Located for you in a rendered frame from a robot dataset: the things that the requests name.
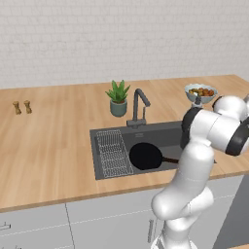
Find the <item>bowl of fruit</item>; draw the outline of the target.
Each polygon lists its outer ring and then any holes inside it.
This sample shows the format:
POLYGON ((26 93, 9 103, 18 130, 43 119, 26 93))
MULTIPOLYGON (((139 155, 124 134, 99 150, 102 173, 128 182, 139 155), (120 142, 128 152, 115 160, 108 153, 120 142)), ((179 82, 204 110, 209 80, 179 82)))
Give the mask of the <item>bowl of fruit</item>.
POLYGON ((193 107, 201 107, 209 103, 217 94, 217 90, 204 84, 190 84, 185 86, 185 93, 193 107))

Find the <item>white cupboard door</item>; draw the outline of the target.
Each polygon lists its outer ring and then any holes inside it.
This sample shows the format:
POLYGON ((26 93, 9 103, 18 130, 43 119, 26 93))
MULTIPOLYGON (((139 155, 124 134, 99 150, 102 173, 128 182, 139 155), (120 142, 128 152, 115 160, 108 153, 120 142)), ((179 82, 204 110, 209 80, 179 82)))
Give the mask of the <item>white cupboard door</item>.
POLYGON ((160 189, 66 204, 75 249, 151 249, 159 220, 152 198, 160 189), (154 220, 148 243, 149 220, 154 220))
POLYGON ((214 196, 214 204, 201 213, 190 231, 190 239, 197 249, 212 249, 243 176, 210 180, 207 187, 214 196))

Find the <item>dark grey sink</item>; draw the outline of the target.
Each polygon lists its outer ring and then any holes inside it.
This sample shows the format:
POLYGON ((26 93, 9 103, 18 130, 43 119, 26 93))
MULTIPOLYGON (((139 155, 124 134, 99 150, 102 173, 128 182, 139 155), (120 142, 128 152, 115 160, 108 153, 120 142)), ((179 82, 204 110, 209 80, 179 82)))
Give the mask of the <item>dark grey sink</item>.
MULTIPOLYGON (((96 180, 110 179, 105 178, 103 176, 96 133, 98 131, 107 131, 115 129, 118 129, 122 134, 128 156, 129 151, 133 145, 140 142, 147 142, 157 146, 164 157, 177 160, 180 159, 180 156, 182 154, 182 149, 180 147, 180 141, 182 136, 182 128, 180 121, 158 124, 146 124, 139 126, 137 129, 128 126, 91 129, 89 131, 89 135, 96 180)), ((136 168, 132 163, 131 166, 133 169, 133 173, 131 175, 172 170, 177 168, 176 163, 166 161, 163 162, 159 168, 149 170, 140 170, 136 168)))

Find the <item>green plant in grey pot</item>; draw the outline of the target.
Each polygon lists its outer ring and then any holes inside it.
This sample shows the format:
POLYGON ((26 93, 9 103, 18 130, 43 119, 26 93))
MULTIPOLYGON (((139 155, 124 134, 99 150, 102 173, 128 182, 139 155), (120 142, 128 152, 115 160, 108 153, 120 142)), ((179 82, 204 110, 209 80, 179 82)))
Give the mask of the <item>green plant in grey pot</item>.
POLYGON ((119 85, 112 81, 112 88, 107 91, 110 97, 110 112, 115 117, 122 117, 127 109, 127 92, 129 87, 125 87, 125 81, 121 81, 119 85))

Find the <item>black frying pan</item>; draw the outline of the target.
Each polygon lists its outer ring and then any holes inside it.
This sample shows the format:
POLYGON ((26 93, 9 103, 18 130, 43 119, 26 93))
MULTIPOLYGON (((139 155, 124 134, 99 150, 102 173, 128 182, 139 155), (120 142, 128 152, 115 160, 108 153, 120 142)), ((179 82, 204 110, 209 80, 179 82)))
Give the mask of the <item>black frying pan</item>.
POLYGON ((160 149, 147 142, 141 142, 132 146, 129 151, 130 162, 140 170, 159 168, 163 162, 177 163, 177 159, 166 158, 160 149))

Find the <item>dark grey tap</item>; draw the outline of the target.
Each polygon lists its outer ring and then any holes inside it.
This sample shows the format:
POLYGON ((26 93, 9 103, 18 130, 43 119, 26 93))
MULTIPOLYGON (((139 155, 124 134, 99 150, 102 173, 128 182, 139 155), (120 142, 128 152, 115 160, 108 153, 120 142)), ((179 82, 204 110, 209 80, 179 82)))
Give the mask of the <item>dark grey tap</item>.
POLYGON ((146 97, 145 93, 143 92, 142 89, 136 89, 134 92, 134 98, 133 98, 133 117, 131 120, 128 120, 126 122, 126 125, 128 127, 132 127, 134 129, 138 128, 141 125, 146 124, 146 118, 145 115, 142 115, 142 118, 138 118, 138 98, 141 98, 141 100, 144 103, 143 107, 143 113, 146 113, 146 108, 151 105, 149 99, 146 97))

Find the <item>white drawer front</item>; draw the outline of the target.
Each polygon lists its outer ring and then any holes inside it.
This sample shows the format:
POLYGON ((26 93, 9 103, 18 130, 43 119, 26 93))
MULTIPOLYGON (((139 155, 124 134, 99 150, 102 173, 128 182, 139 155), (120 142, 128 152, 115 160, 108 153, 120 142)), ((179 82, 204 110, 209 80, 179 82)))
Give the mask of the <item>white drawer front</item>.
POLYGON ((0 249, 74 249, 64 204, 0 213, 0 249))

